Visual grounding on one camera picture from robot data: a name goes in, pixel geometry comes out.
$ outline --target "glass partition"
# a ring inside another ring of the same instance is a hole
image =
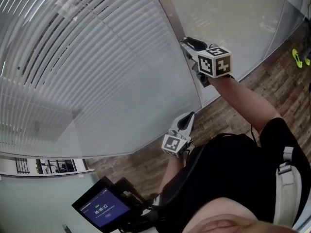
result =
[[[232,51],[241,79],[273,52],[302,21],[303,0],[172,0],[186,36]],[[210,88],[206,101],[216,93]]]
[[[158,0],[0,0],[1,154],[132,153],[201,108]]]

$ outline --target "white strap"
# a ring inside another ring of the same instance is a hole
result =
[[[296,167],[290,165],[294,148],[286,147],[285,163],[276,170],[276,207],[274,224],[292,227],[296,219],[301,198],[301,176]]]
[[[293,147],[285,147],[284,152],[283,152],[283,160],[285,162],[286,161],[289,161],[289,162],[292,161],[293,150],[294,150]]]

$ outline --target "floor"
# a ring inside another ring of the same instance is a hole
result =
[[[276,52],[248,75],[242,83],[264,96],[274,105],[311,162],[311,124],[309,83],[311,67],[298,69],[292,58],[293,48],[301,49],[306,25],[300,26]],[[194,144],[204,144],[218,133],[245,133],[251,137],[250,125],[222,98],[201,110],[195,121]],[[168,156],[158,139],[134,154],[87,160],[99,177],[112,181],[126,177],[143,195],[157,191],[165,172]]]

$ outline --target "railing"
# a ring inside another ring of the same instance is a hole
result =
[[[17,173],[24,173],[24,174],[30,173],[28,169],[27,159],[15,158],[15,164],[16,164]]]

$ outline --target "forearm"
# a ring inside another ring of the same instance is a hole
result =
[[[184,167],[184,158],[181,156],[180,158],[170,157],[169,164],[166,168],[166,172],[164,174],[162,183],[160,185],[158,193],[160,194],[165,187],[165,185],[170,182],[172,178]]]
[[[277,110],[262,96],[249,90],[230,78],[209,79],[219,94],[246,120],[258,133],[276,117]]]

